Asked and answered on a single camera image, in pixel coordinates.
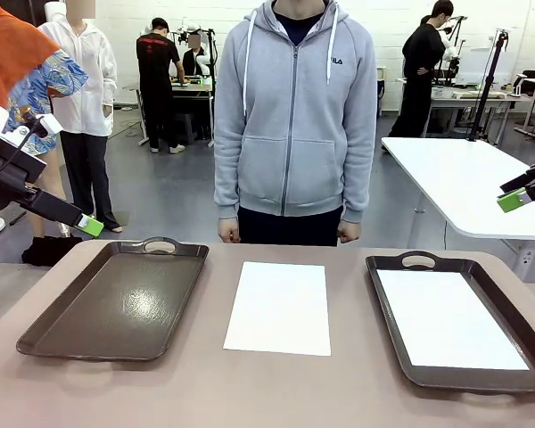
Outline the white socket box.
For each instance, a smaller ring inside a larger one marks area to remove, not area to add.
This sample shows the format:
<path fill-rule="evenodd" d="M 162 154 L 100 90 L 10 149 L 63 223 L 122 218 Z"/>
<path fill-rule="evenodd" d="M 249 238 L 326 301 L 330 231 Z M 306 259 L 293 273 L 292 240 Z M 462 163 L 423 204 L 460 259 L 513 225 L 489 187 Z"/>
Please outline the white socket box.
<path fill-rule="evenodd" d="M 535 249 L 525 248 L 517 260 L 516 272 L 519 278 L 524 281 L 531 270 L 532 261 L 535 256 Z"/>

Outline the white and black background robot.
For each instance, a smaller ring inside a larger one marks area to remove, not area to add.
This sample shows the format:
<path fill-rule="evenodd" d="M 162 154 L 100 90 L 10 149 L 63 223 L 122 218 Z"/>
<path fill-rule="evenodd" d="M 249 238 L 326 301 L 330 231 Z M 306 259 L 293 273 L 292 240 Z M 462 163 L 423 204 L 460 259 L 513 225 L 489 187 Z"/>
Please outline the white and black background robot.
<path fill-rule="evenodd" d="M 185 48 L 181 56 L 185 74 L 205 84 L 214 83 L 218 58 L 215 31 L 184 17 L 174 35 Z"/>

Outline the white rounded table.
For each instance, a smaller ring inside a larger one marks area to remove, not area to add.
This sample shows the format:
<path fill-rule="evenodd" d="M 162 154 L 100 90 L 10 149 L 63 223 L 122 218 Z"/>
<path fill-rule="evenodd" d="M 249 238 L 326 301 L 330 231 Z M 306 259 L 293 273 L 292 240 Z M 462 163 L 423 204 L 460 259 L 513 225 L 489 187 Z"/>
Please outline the white rounded table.
<path fill-rule="evenodd" d="M 500 187 L 529 166 L 483 141 L 382 139 L 394 160 L 461 235 L 535 241 L 535 202 L 509 213 Z"/>

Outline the grey background work table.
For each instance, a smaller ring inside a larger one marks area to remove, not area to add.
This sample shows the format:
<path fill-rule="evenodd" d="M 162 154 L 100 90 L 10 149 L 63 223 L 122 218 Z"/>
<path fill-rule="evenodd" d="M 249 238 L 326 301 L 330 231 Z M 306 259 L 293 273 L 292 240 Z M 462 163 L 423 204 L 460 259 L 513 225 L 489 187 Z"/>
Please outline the grey background work table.
<path fill-rule="evenodd" d="M 190 120 L 193 138 L 210 141 L 213 137 L 214 92 L 211 85 L 171 83 L 175 113 Z"/>

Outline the left forearm in grey sleeve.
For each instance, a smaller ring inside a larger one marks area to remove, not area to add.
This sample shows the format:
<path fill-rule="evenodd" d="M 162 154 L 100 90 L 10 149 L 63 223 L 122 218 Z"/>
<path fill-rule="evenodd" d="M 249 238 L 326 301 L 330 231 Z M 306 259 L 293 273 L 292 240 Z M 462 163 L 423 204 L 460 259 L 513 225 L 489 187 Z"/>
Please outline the left forearm in grey sleeve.
<path fill-rule="evenodd" d="M 348 148 L 343 165 L 344 185 L 342 198 L 345 211 L 342 219 L 359 224 L 369 203 L 369 186 L 375 147 L 352 145 Z"/>

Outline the long grey background table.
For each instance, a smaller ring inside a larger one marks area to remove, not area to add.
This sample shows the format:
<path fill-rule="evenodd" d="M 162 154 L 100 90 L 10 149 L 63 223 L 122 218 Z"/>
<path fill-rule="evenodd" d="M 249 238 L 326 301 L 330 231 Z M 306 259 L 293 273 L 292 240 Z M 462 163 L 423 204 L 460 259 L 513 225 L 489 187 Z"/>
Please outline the long grey background table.
<path fill-rule="evenodd" d="M 502 119 L 498 126 L 497 141 L 505 132 L 506 123 L 514 107 L 520 103 L 529 103 L 531 98 L 528 95 L 515 96 L 508 92 L 490 91 L 489 98 L 482 106 L 482 93 L 480 91 L 460 89 L 454 87 L 435 87 L 432 90 L 431 106 L 428 112 L 428 119 L 424 126 L 422 137 L 436 135 L 436 132 L 428 130 L 429 122 L 434 110 L 447 109 L 451 111 L 449 124 L 445 127 L 441 136 L 449 136 L 457 126 L 457 116 L 459 111 L 470 110 L 471 113 L 481 113 L 481 134 L 489 135 L 493 120 L 501 112 Z"/>

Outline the person in grey hoodie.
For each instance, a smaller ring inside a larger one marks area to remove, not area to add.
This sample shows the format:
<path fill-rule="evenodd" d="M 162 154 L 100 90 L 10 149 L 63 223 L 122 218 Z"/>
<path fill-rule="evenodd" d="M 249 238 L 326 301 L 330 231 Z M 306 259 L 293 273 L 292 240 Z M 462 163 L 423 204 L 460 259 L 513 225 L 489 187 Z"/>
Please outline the person in grey hoodie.
<path fill-rule="evenodd" d="M 265 0 L 228 33 L 214 143 L 241 146 L 239 243 L 341 243 L 348 148 L 375 146 L 376 71 L 337 0 Z"/>

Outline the person's left hand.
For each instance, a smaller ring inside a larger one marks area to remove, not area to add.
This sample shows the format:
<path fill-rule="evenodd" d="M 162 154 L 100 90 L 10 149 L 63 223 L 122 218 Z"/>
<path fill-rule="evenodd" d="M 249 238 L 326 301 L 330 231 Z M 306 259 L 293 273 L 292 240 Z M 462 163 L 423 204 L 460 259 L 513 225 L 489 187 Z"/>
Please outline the person's left hand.
<path fill-rule="evenodd" d="M 337 236 L 342 244 L 351 243 L 360 238 L 361 230 L 360 223 L 352 223 L 342 219 L 337 228 Z"/>

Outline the right forearm in grey sleeve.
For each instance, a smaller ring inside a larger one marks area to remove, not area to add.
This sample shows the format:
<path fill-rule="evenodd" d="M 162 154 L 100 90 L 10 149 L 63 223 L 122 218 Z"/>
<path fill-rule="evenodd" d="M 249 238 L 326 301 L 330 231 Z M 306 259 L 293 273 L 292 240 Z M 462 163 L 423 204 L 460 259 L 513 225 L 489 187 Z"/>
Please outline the right forearm in grey sleeve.
<path fill-rule="evenodd" d="M 215 193 L 219 219 L 236 218 L 239 204 L 238 164 L 240 145 L 225 145 L 217 141 L 214 148 Z"/>

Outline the white A4 paper sheet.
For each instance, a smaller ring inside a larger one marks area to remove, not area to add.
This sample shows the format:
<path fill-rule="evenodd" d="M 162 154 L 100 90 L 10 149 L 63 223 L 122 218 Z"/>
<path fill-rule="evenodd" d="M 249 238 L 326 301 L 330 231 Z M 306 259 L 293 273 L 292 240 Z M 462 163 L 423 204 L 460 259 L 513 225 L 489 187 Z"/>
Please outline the white A4 paper sheet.
<path fill-rule="evenodd" d="M 461 274 L 380 269 L 378 276 L 412 365 L 529 369 Z"/>

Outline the man in black T-shirt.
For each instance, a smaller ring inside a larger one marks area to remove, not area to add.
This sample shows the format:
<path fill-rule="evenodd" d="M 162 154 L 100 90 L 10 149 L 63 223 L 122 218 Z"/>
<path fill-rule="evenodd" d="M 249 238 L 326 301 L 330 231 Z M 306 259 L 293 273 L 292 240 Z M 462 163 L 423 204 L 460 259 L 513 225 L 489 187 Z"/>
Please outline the man in black T-shirt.
<path fill-rule="evenodd" d="M 160 140 L 163 140 L 167 143 L 170 154 L 179 154 L 185 146 L 175 137 L 170 65 L 175 65 L 179 83 L 185 84 L 187 80 L 176 45 L 168 38 L 168 33 L 168 23 L 162 18 L 154 18 L 151 31 L 136 40 L 136 57 L 151 152 L 157 153 L 160 150 Z"/>

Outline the black tripod pole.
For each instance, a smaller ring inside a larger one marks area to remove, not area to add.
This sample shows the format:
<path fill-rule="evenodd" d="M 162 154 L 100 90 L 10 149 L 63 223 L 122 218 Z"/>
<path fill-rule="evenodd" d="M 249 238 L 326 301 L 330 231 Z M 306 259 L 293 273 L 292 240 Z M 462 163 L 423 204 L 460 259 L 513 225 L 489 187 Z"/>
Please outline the black tripod pole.
<path fill-rule="evenodd" d="M 485 111 L 486 103 L 489 100 L 491 86 L 494 82 L 495 71 L 498 66 L 499 56 L 502 50 L 507 46 L 509 41 L 509 31 L 507 29 L 498 29 L 496 39 L 492 47 L 492 56 L 490 57 L 490 67 L 484 72 L 484 81 L 481 87 L 481 96 L 475 106 L 475 117 L 470 132 L 466 138 L 469 142 L 474 142 L 479 138 L 482 115 Z"/>

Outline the person in black clothes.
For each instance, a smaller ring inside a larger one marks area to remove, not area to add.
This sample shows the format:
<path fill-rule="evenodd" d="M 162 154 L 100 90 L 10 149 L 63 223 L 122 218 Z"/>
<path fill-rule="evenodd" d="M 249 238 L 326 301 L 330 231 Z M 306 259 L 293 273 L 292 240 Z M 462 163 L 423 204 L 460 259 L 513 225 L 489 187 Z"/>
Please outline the person in black clothes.
<path fill-rule="evenodd" d="M 424 132 L 432 101 L 433 71 L 446 49 L 439 28 L 451 18 L 453 12 L 451 0 L 438 0 L 431 14 L 422 19 L 403 45 L 406 85 L 399 116 L 388 137 L 418 138 Z"/>

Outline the person's right hand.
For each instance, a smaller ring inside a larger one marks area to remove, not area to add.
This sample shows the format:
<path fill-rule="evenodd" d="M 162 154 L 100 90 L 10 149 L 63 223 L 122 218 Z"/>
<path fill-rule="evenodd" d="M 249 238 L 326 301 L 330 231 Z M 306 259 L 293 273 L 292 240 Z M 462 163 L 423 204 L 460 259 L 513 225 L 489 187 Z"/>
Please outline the person's right hand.
<path fill-rule="evenodd" d="M 223 243 L 241 241 L 237 218 L 222 218 L 218 221 L 218 236 Z"/>

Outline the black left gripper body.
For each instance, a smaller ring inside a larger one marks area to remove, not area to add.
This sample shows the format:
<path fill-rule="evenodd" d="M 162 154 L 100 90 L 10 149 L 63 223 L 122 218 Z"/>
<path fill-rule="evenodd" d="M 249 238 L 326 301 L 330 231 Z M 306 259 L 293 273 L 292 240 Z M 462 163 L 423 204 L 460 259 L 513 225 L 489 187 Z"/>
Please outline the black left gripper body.
<path fill-rule="evenodd" d="M 12 202 L 26 207 L 31 201 L 31 191 L 26 187 L 28 175 L 25 173 L 0 173 L 0 210 Z"/>

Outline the seated person in dark clothes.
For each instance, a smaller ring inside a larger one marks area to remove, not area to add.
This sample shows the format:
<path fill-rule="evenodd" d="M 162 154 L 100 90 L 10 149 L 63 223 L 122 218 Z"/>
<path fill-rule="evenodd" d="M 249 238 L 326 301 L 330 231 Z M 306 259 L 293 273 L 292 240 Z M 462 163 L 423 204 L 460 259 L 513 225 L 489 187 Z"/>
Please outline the seated person in dark clothes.
<path fill-rule="evenodd" d="M 204 48 L 202 35 L 192 32 L 187 38 L 187 50 L 183 56 L 183 67 L 188 76 L 208 77 L 210 75 L 210 56 Z"/>

